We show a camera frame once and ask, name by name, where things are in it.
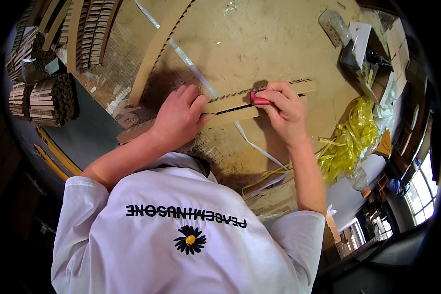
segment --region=red utility knife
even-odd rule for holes
[[[255,93],[259,91],[250,92],[250,103],[252,105],[271,105],[271,102],[264,98],[257,98]]]

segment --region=workbench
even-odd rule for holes
[[[141,0],[159,23],[177,0]],[[335,125],[347,118],[348,104],[360,94],[345,80],[338,66],[341,48],[335,48],[318,24],[325,9],[338,11],[345,23],[361,21],[373,26],[385,48],[378,15],[361,9],[354,0],[239,0],[226,9],[227,0],[195,0],[170,34],[218,92],[219,97],[248,90],[265,81],[311,79],[316,91],[307,94],[306,125],[314,151],[330,138]],[[123,0],[112,25],[102,65],[92,65],[76,79],[124,128],[156,116],[170,91],[200,81],[165,44],[155,62],[139,105],[128,101],[141,62],[157,29],[134,0]],[[65,59],[65,48],[61,50]],[[267,116],[241,121],[247,137],[283,164],[288,152]],[[233,124],[202,130],[191,153],[207,159],[220,184],[240,191],[261,174],[278,166],[254,150]],[[293,175],[281,184],[247,200],[256,215],[276,217],[297,208]]]

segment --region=hand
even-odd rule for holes
[[[268,114],[271,126],[289,149],[294,149],[309,139],[305,126],[307,104],[288,82],[269,83],[266,90],[255,95],[273,103],[256,107]]]
[[[212,113],[201,115],[208,102],[205,95],[199,95],[197,86],[182,85],[166,98],[148,132],[154,140],[160,140],[161,148],[167,152],[178,149],[193,140],[214,116]]]

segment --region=white shirt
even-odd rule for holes
[[[240,195],[189,168],[134,173],[111,193],[75,176],[52,284],[58,293],[309,293],[324,226],[323,215],[299,211],[269,233]]]

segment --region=fingers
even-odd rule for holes
[[[188,107],[190,107],[193,104],[194,100],[196,100],[196,98],[199,95],[199,88],[196,85],[189,85],[189,86],[182,85],[178,89],[178,91],[180,91],[180,89],[183,86],[184,86],[184,90],[180,96],[180,99],[185,101]]]
[[[268,83],[268,85],[266,86],[266,90],[279,91],[291,100],[295,100],[299,97],[296,91],[294,91],[293,87],[291,87],[289,82],[285,81]]]
[[[199,95],[198,97],[196,97],[189,109],[194,116],[198,117],[203,112],[208,102],[209,98],[207,98],[206,95]]]
[[[178,96],[176,95],[176,90],[175,90],[175,91],[172,91],[170,93],[170,95],[168,95],[168,97],[166,97],[165,101],[170,101],[170,100],[176,99],[177,97]]]
[[[199,117],[199,121],[197,121],[196,126],[200,130],[206,122],[216,116],[214,113],[204,113]]]
[[[271,121],[276,120],[279,117],[279,110],[274,105],[255,105],[258,108],[263,109],[269,116]]]
[[[258,98],[264,98],[272,103],[282,111],[287,110],[290,107],[292,101],[290,101],[286,96],[277,91],[264,90],[261,92],[256,92],[255,96]]]
[[[180,96],[183,94],[183,92],[186,90],[186,88],[188,88],[187,85],[181,85],[181,86],[176,90],[177,97],[180,97]]]

